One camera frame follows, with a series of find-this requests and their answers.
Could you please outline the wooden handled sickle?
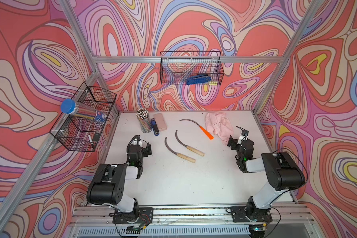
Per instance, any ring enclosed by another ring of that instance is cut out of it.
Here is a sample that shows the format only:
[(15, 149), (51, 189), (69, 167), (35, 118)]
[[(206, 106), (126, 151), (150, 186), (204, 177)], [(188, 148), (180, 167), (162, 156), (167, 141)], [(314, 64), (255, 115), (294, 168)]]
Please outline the wooden handled sickle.
[(204, 155), (205, 155), (204, 152), (202, 152), (202, 151), (200, 151), (200, 150), (198, 150), (198, 149), (196, 149), (194, 147), (191, 147), (189, 145), (184, 144), (178, 137), (178, 131), (175, 131), (175, 138), (176, 138), (177, 142), (179, 144), (181, 144), (182, 146), (184, 146), (186, 149), (190, 150), (191, 152), (193, 152), (193, 153), (195, 153), (195, 154), (197, 154), (197, 155), (199, 155), (201, 157), (204, 157)]
[(195, 162), (196, 162), (195, 159), (193, 159), (193, 158), (191, 158), (191, 157), (188, 157), (188, 156), (186, 156), (186, 155), (183, 155), (183, 154), (181, 154), (181, 153), (175, 152), (174, 150), (172, 150), (172, 149), (169, 147), (168, 143), (167, 143), (167, 137), (165, 137), (164, 144), (165, 144), (166, 148), (167, 148), (171, 153), (175, 154), (176, 156), (178, 156), (178, 157), (180, 157), (180, 158), (182, 158), (182, 159), (184, 159), (184, 160), (186, 160), (186, 161), (189, 161), (189, 162), (191, 162), (191, 163), (195, 163)]

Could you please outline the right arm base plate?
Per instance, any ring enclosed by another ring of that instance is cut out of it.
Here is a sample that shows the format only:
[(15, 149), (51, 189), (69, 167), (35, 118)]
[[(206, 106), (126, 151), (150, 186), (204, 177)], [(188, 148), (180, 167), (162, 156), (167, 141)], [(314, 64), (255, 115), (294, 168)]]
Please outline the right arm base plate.
[(266, 223), (273, 221), (270, 209), (247, 208), (246, 206), (232, 206), (226, 209), (232, 216), (234, 223)]

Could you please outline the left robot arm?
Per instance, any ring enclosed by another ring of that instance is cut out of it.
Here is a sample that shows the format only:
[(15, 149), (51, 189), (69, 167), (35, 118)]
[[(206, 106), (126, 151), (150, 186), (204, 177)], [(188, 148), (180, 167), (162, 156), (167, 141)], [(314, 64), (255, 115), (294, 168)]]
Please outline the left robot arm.
[(98, 166), (86, 193), (87, 202), (107, 205), (120, 213), (138, 213), (138, 201), (126, 194), (125, 183), (141, 178), (144, 158), (150, 155), (150, 143), (135, 135), (126, 147), (125, 163)]

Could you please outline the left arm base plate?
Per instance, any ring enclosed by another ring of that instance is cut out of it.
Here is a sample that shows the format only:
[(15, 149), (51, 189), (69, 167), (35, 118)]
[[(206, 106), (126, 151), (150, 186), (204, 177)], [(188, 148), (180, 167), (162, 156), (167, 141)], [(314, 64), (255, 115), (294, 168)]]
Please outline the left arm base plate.
[(153, 222), (154, 209), (152, 207), (135, 208), (131, 213), (115, 211), (109, 216), (114, 224), (142, 224), (148, 225)]

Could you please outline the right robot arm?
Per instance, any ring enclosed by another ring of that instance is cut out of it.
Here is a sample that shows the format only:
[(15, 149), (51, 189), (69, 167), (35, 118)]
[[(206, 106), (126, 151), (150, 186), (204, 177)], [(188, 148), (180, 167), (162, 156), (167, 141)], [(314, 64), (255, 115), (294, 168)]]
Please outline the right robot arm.
[(262, 153), (254, 158), (254, 142), (248, 138), (229, 137), (227, 146), (236, 151), (235, 159), (240, 171), (264, 172), (267, 177), (267, 183), (248, 199), (245, 207), (245, 215), (251, 221), (268, 215), (271, 204), (284, 193), (306, 184), (306, 176), (288, 152)]

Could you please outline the pink terry rag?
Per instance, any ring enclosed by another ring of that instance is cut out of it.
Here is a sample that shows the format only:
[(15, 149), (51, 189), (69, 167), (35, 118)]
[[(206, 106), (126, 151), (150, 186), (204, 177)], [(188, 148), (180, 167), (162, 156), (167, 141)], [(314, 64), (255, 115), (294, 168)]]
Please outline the pink terry rag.
[(207, 113), (205, 126), (206, 130), (211, 134), (217, 135), (225, 146), (227, 146), (230, 136), (234, 134), (232, 124), (226, 113)]

